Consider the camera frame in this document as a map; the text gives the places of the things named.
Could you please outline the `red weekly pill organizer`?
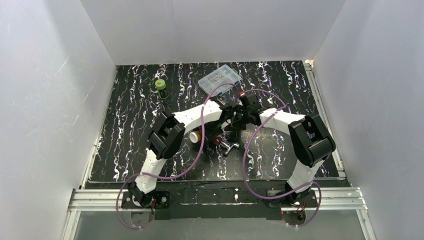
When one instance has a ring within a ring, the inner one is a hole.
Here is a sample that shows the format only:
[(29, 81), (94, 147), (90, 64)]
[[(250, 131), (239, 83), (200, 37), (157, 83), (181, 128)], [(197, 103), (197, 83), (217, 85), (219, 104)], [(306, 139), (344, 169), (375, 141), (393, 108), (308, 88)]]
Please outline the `red weekly pill organizer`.
[(212, 142), (215, 145), (223, 147), (223, 148), (229, 148), (231, 146), (231, 144), (228, 142), (227, 135), (225, 134), (218, 135), (216, 138), (212, 140)]

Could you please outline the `white pill bottle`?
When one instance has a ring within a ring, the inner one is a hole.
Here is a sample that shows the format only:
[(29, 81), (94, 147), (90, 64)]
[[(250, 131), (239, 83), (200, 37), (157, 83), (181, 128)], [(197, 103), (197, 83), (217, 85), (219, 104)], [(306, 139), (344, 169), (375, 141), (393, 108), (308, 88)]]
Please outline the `white pill bottle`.
[(202, 132), (199, 130), (192, 131), (189, 134), (189, 139), (193, 144), (199, 143), (202, 140)]

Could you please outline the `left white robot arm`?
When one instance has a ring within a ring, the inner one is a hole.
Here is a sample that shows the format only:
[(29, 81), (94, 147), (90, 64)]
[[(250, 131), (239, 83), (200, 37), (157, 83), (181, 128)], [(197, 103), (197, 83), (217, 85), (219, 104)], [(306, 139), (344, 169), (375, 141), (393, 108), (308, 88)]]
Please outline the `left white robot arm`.
[(181, 148), (185, 134), (193, 143), (223, 142), (225, 127), (240, 110), (234, 101), (225, 102), (221, 97), (213, 97), (205, 104), (185, 111), (171, 113), (163, 111), (154, 122), (148, 134), (146, 158), (140, 175), (128, 185), (130, 196), (142, 208), (152, 205), (157, 176), (166, 160), (171, 159)]

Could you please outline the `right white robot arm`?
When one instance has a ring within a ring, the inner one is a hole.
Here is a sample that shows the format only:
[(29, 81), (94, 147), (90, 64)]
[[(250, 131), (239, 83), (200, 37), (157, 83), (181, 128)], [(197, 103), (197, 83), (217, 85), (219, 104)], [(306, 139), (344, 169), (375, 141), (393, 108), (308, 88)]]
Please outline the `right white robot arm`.
[(243, 182), (247, 190), (259, 199), (286, 199), (294, 203), (309, 193), (315, 174), (336, 150), (336, 143), (319, 114), (293, 114), (281, 108), (263, 107), (256, 92), (256, 89), (246, 90), (239, 95), (242, 109), (247, 114), (247, 119), (243, 119), (242, 123), (257, 126), (247, 144), (251, 145), (262, 128), (282, 132), (290, 136), (297, 162), (292, 175), (285, 183), (285, 192), (280, 195), (265, 196), (256, 193), (249, 185), (245, 171), (242, 172)]

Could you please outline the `clear plastic compartment box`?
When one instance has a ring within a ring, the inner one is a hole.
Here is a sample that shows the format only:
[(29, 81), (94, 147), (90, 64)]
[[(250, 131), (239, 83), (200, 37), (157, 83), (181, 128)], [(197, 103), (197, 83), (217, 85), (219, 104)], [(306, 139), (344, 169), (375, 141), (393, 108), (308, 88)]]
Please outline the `clear plastic compartment box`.
[(217, 86), (224, 83), (238, 85), (242, 77), (230, 66), (224, 64), (198, 81), (199, 87), (209, 95)]

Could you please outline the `chrome metal faucet fitting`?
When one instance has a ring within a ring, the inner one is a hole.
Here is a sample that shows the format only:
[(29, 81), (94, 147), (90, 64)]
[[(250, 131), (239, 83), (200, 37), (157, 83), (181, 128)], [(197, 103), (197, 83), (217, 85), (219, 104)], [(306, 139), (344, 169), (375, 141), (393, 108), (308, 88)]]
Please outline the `chrome metal faucet fitting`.
[(240, 145), (238, 143), (229, 143), (226, 139), (223, 139), (219, 146), (223, 149), (223, 155), (227, 157), (231, 150), (238, 149)]

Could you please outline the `green capped dark bottle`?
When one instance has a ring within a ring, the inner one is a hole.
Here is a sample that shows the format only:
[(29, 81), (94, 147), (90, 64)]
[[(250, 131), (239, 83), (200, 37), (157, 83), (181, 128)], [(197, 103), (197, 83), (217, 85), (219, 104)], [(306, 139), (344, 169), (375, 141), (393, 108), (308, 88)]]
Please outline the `green capped dark bottle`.
[(166, 81), (164, 79), (157, 79), (154, 84), (157, 89), (159, 98), (162, 100), (167, 99), (169, 97), (169, 93), (167, 90)]

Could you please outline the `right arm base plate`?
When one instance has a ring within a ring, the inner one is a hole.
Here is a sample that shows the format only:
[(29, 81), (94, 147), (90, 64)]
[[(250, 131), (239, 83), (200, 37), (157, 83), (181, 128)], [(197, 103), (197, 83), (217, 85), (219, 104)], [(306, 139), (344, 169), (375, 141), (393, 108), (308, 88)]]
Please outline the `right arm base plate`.
[(282, 219), (286, 226), (300, 228), (310, 223), (318, 213), (322, 200), (314, 190), (306, 190), (295, 194), (272, 200), (264, 200), (272, 209), (280, 209)]

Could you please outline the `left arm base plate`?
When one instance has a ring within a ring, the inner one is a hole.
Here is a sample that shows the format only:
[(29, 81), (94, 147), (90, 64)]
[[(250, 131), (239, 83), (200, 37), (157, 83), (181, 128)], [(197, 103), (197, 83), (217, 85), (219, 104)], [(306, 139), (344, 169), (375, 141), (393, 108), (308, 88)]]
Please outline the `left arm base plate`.
[(120, 208), (130, 211), (131, 223), (134, 226), (149, 224), (155, 219), (156, 210), (168, 209), (170, 206), (169, 191), (152, 191), (147, 195), (125, 192)]

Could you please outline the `aluminium frame rail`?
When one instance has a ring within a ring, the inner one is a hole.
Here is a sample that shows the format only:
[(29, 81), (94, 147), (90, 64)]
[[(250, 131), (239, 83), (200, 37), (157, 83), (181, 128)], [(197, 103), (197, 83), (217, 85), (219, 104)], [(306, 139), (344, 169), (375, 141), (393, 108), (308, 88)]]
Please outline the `aluminium frame rail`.
[[(124, 226), (116, 214), (116, 199), (126, 177), (138, 172), (146, 155), (142, 137), (161, 110), (183, 111), (201, 104), (206, 95), (198, 80), (227, 64), (241, 76), (239, 89), (264, 89), (278, 95), (285, 111), (320, 113), (335, 125), (336, 92), (319, 71), (302, 61), (132, 64), (117, 66), (116, 78), (83, 185), (74, 190), (61, 240), (376, 240), (361, 189), (351, 184), (349, 166), (339, 146), (319, 168), (316, 181), (323, 199), (306, 226), (287, 226), (279, 208), (269, 208), (245, 188), (241, 158), (255, 127), (233, 133), (241, 144), (228, 157), (213, 144), (205, 146), (192, 172), (176, 181), (158, 182), (170, 192), (168, 209), (157, 209), (142, 230)], [(161, 101), (154, 80), (165, 79), (170, 93)], [(295, 167), (290, 138), (263, 129), (247, 158), (251, 187), (259, 194), (284, 187)]]

